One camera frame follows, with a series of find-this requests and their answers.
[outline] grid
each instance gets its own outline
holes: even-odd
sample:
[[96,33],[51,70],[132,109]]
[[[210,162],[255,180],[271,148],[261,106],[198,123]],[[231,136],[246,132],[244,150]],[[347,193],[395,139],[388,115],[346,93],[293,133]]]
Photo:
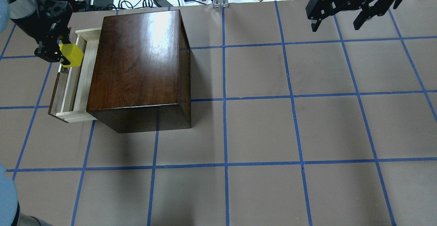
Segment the grid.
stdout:
[[[305,202],[306,202],[306,211],[307,211],[307,217],[308,217],[308,222],[309,225],[312,226],[312,214],[311,214],[311,204],[309,201],[309,192],[307,189],[307,180],[306,180],[306,172],[305,172],[305,165],[307,164],[352,164],[352,163],[374,163],[376,164],[376,168],[378,171],[378,176],[379,176],[379,180],[381,183],[381,187],[382,187],[382,191],[384,193],[384,199],[386,202],[386,206],[389,212],[389,216],[390,216],[390,220],[392,225],[396,225],[395,222],[395,217],[393,216],[393,212],[392,212],[392,208],[391,208],[391,204],[390,204],[390,198],[387,194],[386,188],[385,188],[385,184],[384,184],[384,178],[382,176],[382,172],[381,172],[381,168],[379,166],[380,163],[383,162],[408,162],[408,161],[430,161],[430,160],[437,160],[437,157],[411,157],[411,158],[383,158],[380,159],[377,156],[375,147],[373,145],[373,140],[372,140],[372,135],[370,132],[370,128],[369,128],[369,124],[367,122],[367,117],[366,117],[366,113],[365,113],[365,109],[363,107],[363,103],[362,103],[362,99],[361,96],[363,95],[386,95],[386,94],[423,94],[426,97],[426,100],[428,102],[429,108],[431,110],[431,113],[434,117],[434,120],[437,122],[437,115],[436,115],[436,111],[434,106],[431,103],[431,100],[429,98],[428,93],[437,93],[437,89],[426,89],[421,78],[420,75],[415,67],[414,61],[412,60],[409,51],[404,43],[404,40],[413,40],[413,39],[434,39],[437,38],[437,36],[427,36],[427,37],[403,37],[399,31],[398,25],[395,21],[394,16],[392,15],[391,11],[389,10],[388,15],[391,17],[393,24],[395,25],[396,31],[398,33],[398,38],[377,38],[377,39],[354,39],[354,40],[344,40],[337,18],[334,16],[334,21],[337,27],[337,31],[339,33],[340,39],[339,40],[332,40],[332,41],[306,41],[306,42],[284,42],[284,33],[283,33],[283,29],[282,29],[282,24],[281,24],[281,15],[279,12],[279,8],[278,8],[278,3],[275,1],[274,2],[275,5],[275,9],[276,9],[276,14],[277,14],[277,18],[278,18],[278,24],[279,24],[279,29],[280,29],[280,34],[281,34],[281,43],[268,43],[268,44],[241,44],[241,45],[226,45],[225,44],[225,9],[222,9],[222,34],[223,34],[223,44],[221,46],[207,46],[207,47],[192,47],[192,49],[208,49],[208,48],[221,48],[222,49],[222,54],[223,54],[223,98],[209,98],[209,99],[193,99],[193,102],[203,102],[203,101],[220,101],[223,102],[223,137],[224,137],[224,143],[223,143],[223,151],[224,151],[224,162],[223,163],[209,163],[209,164],[183,164],[183,165],[156,165],[156,157],[157,157],[157,149],[158,149],[158,140],[159,140],[159,132],[160,131],[156,131],[156,135],[155,135],[155,145],[154,145],[154,152],[153,152],[153,165],[151,166],[128,166],[128,167],[87,167],[87,159],[88,159],[88,155],[89,155],[89,149],[91,146],[91,141],[92,141],[92,137],[93,137],[93,131],[94,131],[94,126],[95,126],[95,121],[92,122],[91,128],[89,130],[89,138],[88,138],[88,143],[87,143],[87,147],[86,147],[86,153],[85,153],[85,157],[83,160],[83,165],[82,167],[59,167],[59,168],[19,168],[20,167],[20,162],[23,156],[23,153],[25,151],[26,148],[26,143],[29,137],[29,134],[32,130],[32,126],[33,126],[33,122],[37,113],[38,109],[41,108],[48,108],[47,105],[40,105],[40,101],[41,101],[41,97],[42,97],[42,93],[45,89],[45,85],[47,83],[47,78],[50,72],[50,69],[52,67],[51,64],[48,65],[47,68],[47,73],[45,75],[45,79],[44,82],[42,84],[41,87],[41,91],[39,93],[39,97],[38,100],[36,102],[36,104],[34,106],[10,106],[10,107],[0,107],[0,110],[3,109],[34,109],[33,111],[33,115],[28,127],[28,131],[26,133],[26,137],[20,152],[20,156],[17,160],[17,164],[15,166],[14,169],[9,169],[7,170],[8,172],[13,173],[13,178],[15,178],[15,176],[17,175],[17,173],[19,172],[36,172],[36,171],[81,171],[81,177],[80,177],[80,182],[79,182],[79,186],[77,189],[77,195],[75,197],[75,205],[74,205],[74,211],[73,211],[73,216],[72,216],[72,220],[71,220],[71,226],[73,226],[75,224],[75,217],[76,217],[76,211],[77,211],[77,207],[78,207],[78,203],[79,203],[79,199],[80,199],[80,195],[81,195],[81,189],[82,189],[82,183],[83,183],[83,178],[84,178],[84,174],[86,171],[92,171],[92,170],[140,170],[140,169],[150,169],[152,171],[152,176],[151,176],[151,184],[150,184],[150,198],[149,198],[149,211],[148,211],[148,216],[147,216],[147,225],[151,225],[151,218],[152,218],[152,210],[153,210],[153,191],[154,191],[154,183],[155,183],[155,172],[156,169],[177,169],[177,168],[194,168],[194,167],[224,167],[224,176],[225,176],[225,211],[226,211],[226,225],[231,225],[230,222],[230,216],[229,216],[229,182],[228,182],[228,167],[237,167],[237,166],[277,166],[277,165],[300,165],[301,166],[301,177],[302,177],[302,185],[303,185],[303,190],[304,190],[304,197],[305,197]],[[5,47],[3,48],[2,54],[0,56],[0,60],[4,60],[4,59],[13,59],[13,58],[33,58],[33,55],[29,55],[29,56],[4,56],[5,50],[8,46],[8,43],[14,33],[15,30],[15,25],[12,28],[11,33],[9,34],[9,38],[8,41],[6,42]],[[420,84],[420,87],[422,90],[415,90],[415,91],[395,91],[395,92],[366,92],[366,93],[361,93],[359,92],[358,86],[356,84],[356,80],[354,77],[354,72],[351,66],[351,62],[349,60],[348,57],[348,51],[346,49],[345,43],[349,43],[349,42],[357,42],[357,41],[401,41],[402,46],[405,50],[405,53],[409,59],[409,62],[414,70],[415,76],[417,77],[417,80]],[[351,74],[351,78],[353,81],[353,85],[354,85],[354,89],[355,92],[349,92],[349,93],[340,93],[340,94],[303,94],[303,95],[295,95],[293,94],[293,87],[292,87],[292,83],[290,80],[290,72],[288,70],[288,61],[287,61],[287,52],[286,52],[286,45],[289,44],[315,44],[315,43],[340,43],[342,45],[343,51],[344,51],[344,56],[346,58],[346,61],[348,63],[348,69],[350,71]],[[284,62],[285,62],[285,70],[286,70],[286,75],[287,75],[287,84],[288,84],[288,90],[289,90],[289,95],[278,95],[278,96],[261,96],[261,97],[227,97],[226,96],[226,64],[225,64],[225,58],[226,58],[226,48],[229,47],[255,47],[255,46],[273,46],[273,45],[280,45],[282,47],[283,50],[283,57],[284,57]],[[367,136],[370,142],[370,147],[373,153],[373,159],[349,159],[349,160],[312,160],[312,161],[305,161],[304,156],[302,154],[302,146],[301,146],[301,141],[300,141],[300,132],[299,132],[299,124],[298,124],[298,118],[296,116],[296,109],[295,109],[295,98],[300,98],[300,97],[337,97],[337,96],[356,96],[359,102],[359,106],[361,109],[361,113],[362,113],[362,118],[363,121],[365,123],[365,128],[367,131]],[[292,106],[292,116],[293,116],[293,121],[294,121],[294,126],[295,126],[295,133],[296,133],[296,138],[297,138],[297,145],[298,145],[298,154],[299,154],[299,161],[283,161],[283,162],[244,162],[244,163],[231,163],[228,162],[228,143],[227,143],[227,114],[226,114],[226,106],[227,106],[227,102],[228,101],[233,101],[233,100],[255,100],[255,99],[290,99],[291,101],[291,106]]]

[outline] yellow block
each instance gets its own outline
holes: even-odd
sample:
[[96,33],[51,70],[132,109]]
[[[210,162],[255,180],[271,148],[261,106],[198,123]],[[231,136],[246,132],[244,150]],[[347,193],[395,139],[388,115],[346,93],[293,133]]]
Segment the yellow block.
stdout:
[[70,44],[59,44],[59,48],[62,52],[62,55],[70,61],[70,64],[65,66],[61,64],[63,67],[76,67],[81,66],[83,59],[83,52],[81,49],[74,43]]

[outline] open drawer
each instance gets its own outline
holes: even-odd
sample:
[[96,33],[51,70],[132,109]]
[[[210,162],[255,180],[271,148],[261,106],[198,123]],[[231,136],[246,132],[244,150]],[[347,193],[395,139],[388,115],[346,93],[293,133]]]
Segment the open drawer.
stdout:
[[64,122],[96,120],[86,112],[101,28],[77,30],[76,44],[84,52],[80,67],[59,66],[48,114]]

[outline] wooden box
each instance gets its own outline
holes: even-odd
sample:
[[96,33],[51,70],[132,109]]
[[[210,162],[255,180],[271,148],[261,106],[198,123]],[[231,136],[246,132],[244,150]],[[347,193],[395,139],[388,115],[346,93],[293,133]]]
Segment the wooden box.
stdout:
[[[97,43],[93,68],[86,69],[92,73],[85,85],[86,111],[63,108],[67,113],[55,111],[56,117],[81,111],[118,133],[191,127],[190,49],[179,10],[107,16]],[[72,105],[84,95],[78,93],[86,81],[86,65],[84,60],[76,89],[71,90],[77,92]]]

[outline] dark brown wooden box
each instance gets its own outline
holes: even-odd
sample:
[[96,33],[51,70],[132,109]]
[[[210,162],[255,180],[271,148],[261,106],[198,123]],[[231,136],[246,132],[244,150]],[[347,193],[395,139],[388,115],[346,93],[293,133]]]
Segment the dark brown wooden box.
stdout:
[[179,10],[104,18],[86,111],[118,133],[191,127]]

